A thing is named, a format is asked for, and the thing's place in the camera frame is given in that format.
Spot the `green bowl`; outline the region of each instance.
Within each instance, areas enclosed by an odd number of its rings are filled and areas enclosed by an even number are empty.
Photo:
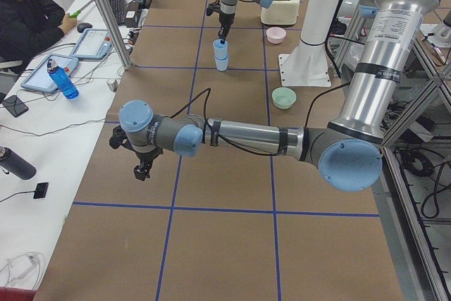
[[[289,109],[296,102],[296,93],[288,87],[276,88],[273,93],[273,103],[278,109]]]

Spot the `black jacket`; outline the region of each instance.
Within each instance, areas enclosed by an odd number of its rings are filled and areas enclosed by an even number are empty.
[[[12,71],[22,72],[36,54],[64,37],[58,28],[63,17],[53,0],[0,0],[0,56],[23,61]]]

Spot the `white cup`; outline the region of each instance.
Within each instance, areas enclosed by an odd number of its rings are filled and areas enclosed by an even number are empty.
[[[228,66],[228,54],[225,56],[224,59],[218,59],[214,57],[214,61],[216,63],[217,70],[224,71],[227,69]]]
[[[213,50],[214,50],[214,56],[217,59],[228,59],[228,43],[226,40],[223,40],[223,44],[221,43],[221,39],[216,39],[213,42]]]

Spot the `grid of blue tape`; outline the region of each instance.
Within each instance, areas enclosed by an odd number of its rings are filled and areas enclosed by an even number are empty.
[[[440,7],[439,9],[451,9],[446,7]],[[168,66],[137,66],[139,68],[186,68],[186,69],[193,69],[193,78],[192,78],[192,86],[190,90],[190,99],[193,97],[193,91],[194,91],[194,85],[196,83],[196,77],[197,77],[197,70],[201,69],[214,69],[214,68],[205,68],[205,67],[198,67],[199,62],[199,52],[201,48],[202,43],[202,35],[204,32],[204,29],[208,28],[217,28],[217,27],[208,27],[204,26],[205,22],[205,15],[202,20],[202,26],[164,26],[164,27],[182,27],[182,28],[197,28],[201,30],[200,36],[199,36],[199,43],[197,46],[197,56],[196,56],[196,63],[194,67],[168,67]],[[145,25],[145,27],[161,27],[161,25]],[[234,27],[234,30],[240,30],[240,29],[246,29],[249,30],[248,27]],[[268,124],[271,124],[271,115],[270,115],[270,101],[269,101],[269,89],[268,89],[268,72],[274,72],[278,69],[268,69],[266,65],[266,47],[264,43],[264,26],[261,25],[260,28],[251,28],[250,30],[261,30],[261,39],[262,44],[264,48],[264,68],[257,69],[257,68],[236,68],[235,70],[257,70],[257,71],[264,71],[265,72],[265,86],[266,86],[266,112],[268,117]],[[108,121],[106,123],[115,123],[117,124],[118,121]],[[273,199],[273,209],[272,210],[254,210],[254,209],[222,209],[222,208],[201,208],[201,207],[177,207],[175,205],[175,199],[177,195],[177,189],[178,189],[178,181],[180,177],[180,169],[182,166],[183,159],[182,157],[179,158],[178,162],[178,169],[177,169],[177,175],[175,179],[174,184],[174,190],[173,190],[173,196],[170,206],[158,206],[158,205],[141,205],[141,204],[109,204],[109,203],[97,203],[97,202],[80,202],[75,201],[73,204],[78,206],[93,206],[93,207],[114,207],[114,208],[138,208],[138,209],[163,209],[168,210],[170,212],[169,219],[168,219],[168,225],[166,229],[166,238],[163,248],[163,256],[161,259],[161,267],[160,267],[160,273],[159,273],[159,281],[157,286],[157,291],[155,295],[155,300],[159,301],[159,296],[161,292],[161,286],[163,282],[163,273],[164,273],[164,267],[166,262],[166,253],[168,249],[169,244],[169,238],[171,234],[171,225],[172,225],[172,218],[173,218],[173,212],[174,211],[209,211],[209,212],[222,212],[222,213],[251,213],[251,214],[272,214],[273,215],[273,228],[274,228],[274,250],[275,250],[275,260],[276,260],[276,277],[277,277],[277,291],[278,291],[278,301],[282,301],[282,290],[281,290],[281,282],[280,282],[280,264],[279,264],[279,251],[278,251],[278,227],[277,227],[277,216],[278,215],[306,215],[306,216],[339,216],[339,217],[364,217],[364,218],[378,218],[378,214],[365,214],[365,213],[327,213],[327,212],[314,212],[314,211],[281,211],[277,210],[277,203],[276,203],[276,185],[274,180],[274,170],[273,170],[273,158],[271,157],[269,159],[270,161],[270,170],[271,170],[271,189],[272,189],[272,199]]]

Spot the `red object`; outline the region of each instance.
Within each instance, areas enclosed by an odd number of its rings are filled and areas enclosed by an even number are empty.
[[[36,290],[0,287],[0,301],[32,301]]]

